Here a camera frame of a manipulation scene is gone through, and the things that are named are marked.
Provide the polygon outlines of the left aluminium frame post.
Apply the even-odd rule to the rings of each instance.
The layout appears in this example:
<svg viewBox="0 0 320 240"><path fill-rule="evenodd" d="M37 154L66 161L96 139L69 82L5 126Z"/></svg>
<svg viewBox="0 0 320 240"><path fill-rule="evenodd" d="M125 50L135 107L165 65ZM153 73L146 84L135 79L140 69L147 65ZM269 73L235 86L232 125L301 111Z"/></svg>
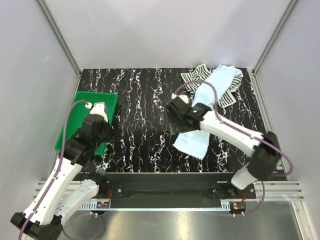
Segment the left aluminium frame post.
<svg viewBox="0 0 320 240"><path fill-rule="evenodd" d="M64 55L66 56L68 62L70 63L73 71L75 74L79 77L82 73L81 68L76 62L76 59L74 58L70 48L68 47L68 44L66 40L64 39L58 24L56 23L53 14L51 13L47 3L45 0L36 0L42 14L44 15L46 21L48 22L48 25L50 26L56 40L58 41Z"/></svg>

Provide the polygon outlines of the light blue towel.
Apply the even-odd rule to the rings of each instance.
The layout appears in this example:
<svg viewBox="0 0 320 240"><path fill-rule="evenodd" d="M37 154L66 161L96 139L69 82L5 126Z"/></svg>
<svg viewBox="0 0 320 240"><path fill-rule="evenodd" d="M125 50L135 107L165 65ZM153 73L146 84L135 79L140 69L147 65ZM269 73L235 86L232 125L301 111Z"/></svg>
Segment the light blue towel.
<svg viewBox="0 0 320 240"><path fill-rule="evenodd" d="M243 72L240 69L219 65L205 80L213 85L216 94L208 84L202 83L195 92L191 106L201 103L213 109L216 102L221 108L233 105L236 102L233 93L242 84L242 78Z"/></svg>
<svg viewBox="0 0 320 240"><path fill-rule="evenodd" d="M203 160L209 147L210 133L193 130L180 133L173 146L180 152Z"/></svg>

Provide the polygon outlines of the light blue towel in pile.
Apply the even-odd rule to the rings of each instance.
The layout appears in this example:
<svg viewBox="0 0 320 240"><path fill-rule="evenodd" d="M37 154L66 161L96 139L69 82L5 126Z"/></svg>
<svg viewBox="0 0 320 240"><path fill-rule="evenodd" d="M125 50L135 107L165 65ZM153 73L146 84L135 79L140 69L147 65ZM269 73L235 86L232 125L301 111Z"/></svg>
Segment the light blue towel in pile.
<svg viewBox="0 0 320 240"><path fill-rule="evenodd" d="M201 103L213 109L216 102L221 108L233 105L236 102L233 93L242 84L242 78L243 72L240 69L219 65L205 80L213 85L216 94L208 84L202 83L195 92L191 106Z"/></svg>

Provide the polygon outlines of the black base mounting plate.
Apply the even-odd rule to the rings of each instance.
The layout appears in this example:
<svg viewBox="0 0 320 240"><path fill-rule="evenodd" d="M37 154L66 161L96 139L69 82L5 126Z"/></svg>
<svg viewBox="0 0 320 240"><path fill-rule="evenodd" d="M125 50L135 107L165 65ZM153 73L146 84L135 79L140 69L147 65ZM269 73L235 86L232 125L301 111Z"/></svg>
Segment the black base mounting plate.
<svg viewBox="0 0 320 240"><path fill-rule="evenodd" d="M99 200L120 200L123 202L201 202L205 199L228 202L249 201L246 199L247 186L238 190L231 186L232 173L107 173L106 179L99 189ZM112 187L129 187L124 196L114 198Z"/></svg>

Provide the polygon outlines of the right aluminium frame post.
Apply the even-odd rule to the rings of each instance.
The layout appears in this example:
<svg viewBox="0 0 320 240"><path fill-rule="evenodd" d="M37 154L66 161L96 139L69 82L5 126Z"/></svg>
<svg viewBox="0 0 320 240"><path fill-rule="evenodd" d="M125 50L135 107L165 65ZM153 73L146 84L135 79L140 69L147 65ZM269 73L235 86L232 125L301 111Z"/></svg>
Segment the right aluminium frame post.
<svg viewBox="0 0 320 240"><path fill-rule="evenodd" d="M280 35L281 31L283 30L285 24L287 23L289 17L293 13L294 9L296 8L297 4L299 3L299 0L290 0L288 5L286 6L283 14L281 15L274 31L271 34L271 37L269 38L265 48L262 51L262 54L260 55L257 63L255 64L254 68L252 69L252 73L256 75L258 71L260 70L262 64L266 60L269 52L271 51L273 45L275 44L276 40L278 39L278 36Z"/></svg>

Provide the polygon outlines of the aluminium frame post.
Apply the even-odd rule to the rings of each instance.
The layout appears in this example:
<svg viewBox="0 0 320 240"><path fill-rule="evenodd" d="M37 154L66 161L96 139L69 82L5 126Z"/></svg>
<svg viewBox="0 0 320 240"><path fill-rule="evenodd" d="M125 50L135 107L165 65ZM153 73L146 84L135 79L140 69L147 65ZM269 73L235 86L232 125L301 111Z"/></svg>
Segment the aluminium frame post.
<svg viewBox="0 0 320 240"><path fill-rule="evenodd" d="M64 55L66 56L68 62L70 63L73 71L75 74L79 77L82 73L81 68L76 62L76 59L74 58L70 48L68 47L68 44L66 40L64 39L58 24L56 23L53 14L51 13L47 3L45 0L36 0L42 14L44 15L46 21L48 22L48 25L50 26L56 40L58 41Z"/></svg>
<svg viewBox="0 0 320 240"><path fill-rule="evenodd" d="M265 48L262 51L262 54L260 55L257 63L255 64L254 68L252 69L252 73L256 75L258 71L260 70L262 64L266 60L269 52L271 51L273 45L275 44L276 40L278 39L278 36L280 35L281 31L283 30L285 24L287 23L289 17L293 13L294 9L296 8L297 4L299 3L299 0L290 0L288 5L286 6L283 14L281 15L274 31L271 34L271 37L269 38Z"/></svg>

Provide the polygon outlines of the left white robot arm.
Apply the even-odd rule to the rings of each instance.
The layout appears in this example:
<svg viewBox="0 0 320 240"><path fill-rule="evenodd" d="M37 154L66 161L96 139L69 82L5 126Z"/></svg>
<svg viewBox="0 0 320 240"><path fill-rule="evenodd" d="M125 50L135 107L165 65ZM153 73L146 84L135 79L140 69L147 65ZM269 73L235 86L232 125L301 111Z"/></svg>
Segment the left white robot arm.
<svg viewBox="0 0 320 240"><path fill-rule="evenodd" d="M63 198L74 177L110 137L111 128L105 114L91 113L83 120L82 126L64 142L39 194L24 212L12 216L10 222L20 230L18 239L29 236L35 240L56 240L65 222L86 201L103 198L110 192L107 177L92 172L73 193Z"/></svg>

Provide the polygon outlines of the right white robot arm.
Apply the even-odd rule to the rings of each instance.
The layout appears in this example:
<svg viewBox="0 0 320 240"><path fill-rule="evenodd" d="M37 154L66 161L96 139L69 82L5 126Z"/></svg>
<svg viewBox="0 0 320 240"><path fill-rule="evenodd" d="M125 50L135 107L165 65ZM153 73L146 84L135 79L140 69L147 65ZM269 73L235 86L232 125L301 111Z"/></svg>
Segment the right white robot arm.
<svg viewBox="0 0 320 240"><path fill-rule="evenodd" d="M191 106L189 98L172 94L167 105L172 133L178 137L173 146L180 152L203 159L214 135L240 149L250 161L237 170L227 185L228 195L239 198L245 188L256 181L268 181L281 155L275 133L263 134L240 126L217 114L209 106L197 103Z"/></svg>

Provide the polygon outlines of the green plastic tray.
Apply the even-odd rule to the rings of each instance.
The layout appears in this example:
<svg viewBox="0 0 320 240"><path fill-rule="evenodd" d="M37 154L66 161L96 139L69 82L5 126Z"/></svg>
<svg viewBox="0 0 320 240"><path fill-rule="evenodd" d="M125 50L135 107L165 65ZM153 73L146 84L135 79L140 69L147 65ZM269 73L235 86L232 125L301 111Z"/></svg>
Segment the green plastic tray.
<svg viewBox="0 0 320 240"><path fill-rule="evenodd" d="M78 91L74 97L73 103L77 101L86 101L92 104L104 102L106 104L106 114L110 127L112 126L113 116L116 112L118 104L118 95L115 93L103 93L103 92L89 92L89 91ZM72 134L76 132L78 128L82 126L83 120L90 111L85 108L84 103L77 104L71 111L66 129L66 139L70 139Z"/></svg>

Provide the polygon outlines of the striped green white towel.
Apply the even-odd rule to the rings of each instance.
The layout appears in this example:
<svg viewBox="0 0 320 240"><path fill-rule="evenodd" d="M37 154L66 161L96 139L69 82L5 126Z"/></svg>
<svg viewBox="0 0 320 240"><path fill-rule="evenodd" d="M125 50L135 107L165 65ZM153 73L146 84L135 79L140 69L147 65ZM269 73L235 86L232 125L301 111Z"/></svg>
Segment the striped green white towel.
<svg viewBox="0 0 320 240"><path fill-rule="evenodd" d="M181 74L182 82L184 84L188 83L188 85L186 86L186 90L189 93L195 95L198 87L202 84L201 82L197 83L195 81L198 81L198 80L205 81L213 73L213 71L210 71L205 64L201 64L197 66L195 70L191 73L182 73Z"/></svg>

